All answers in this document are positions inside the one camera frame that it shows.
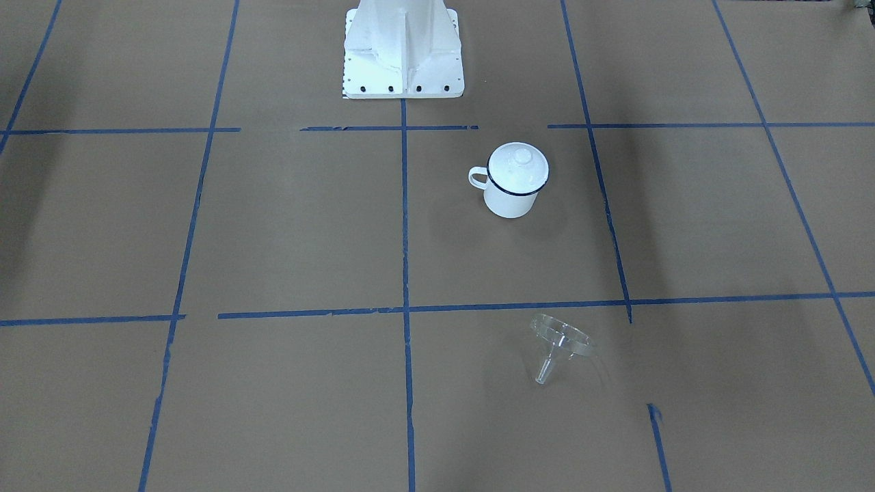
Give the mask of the white enamel cup lid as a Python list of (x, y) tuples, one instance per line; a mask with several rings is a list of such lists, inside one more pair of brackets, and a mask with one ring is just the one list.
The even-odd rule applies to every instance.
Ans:
[(510, 142), (496, 148), (487, 163), (487, 177), (502, 192), (528, 196), (540, 192), (550, 177), (546, 156), (528, 143)]

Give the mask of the white enamel cup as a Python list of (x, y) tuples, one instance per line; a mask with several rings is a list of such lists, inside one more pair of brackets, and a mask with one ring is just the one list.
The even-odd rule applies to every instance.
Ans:
[(531, 208), (533, 208), (538, 193), (528, 196), (513, 196), (512, 194), (504, 193), (489, 180), (486, 167), (487, 164), (485, 166), (473, 166), (468, 171), (468, 182), (471, 186), (483, 192), (485, 205), (495, 215), (506, 219), (516, 219), (528, 214)]

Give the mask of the clear glass funnel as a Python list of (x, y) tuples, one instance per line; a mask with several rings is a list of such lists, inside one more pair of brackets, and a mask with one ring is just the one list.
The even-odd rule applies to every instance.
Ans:
[(553, 316), (536, 314), (529, 328), (545, 348), (543, 361), (535, 374), (538, 384), (546, 385), (561, 362), (597, 354), (597, 345), (588, 334)]

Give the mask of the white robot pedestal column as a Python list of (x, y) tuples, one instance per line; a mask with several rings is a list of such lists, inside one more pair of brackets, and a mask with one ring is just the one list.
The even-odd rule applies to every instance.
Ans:
[(459, 16), (443, 1), (360, 1), (347, 10), (344, 98), (459, 98), (465, 88)]

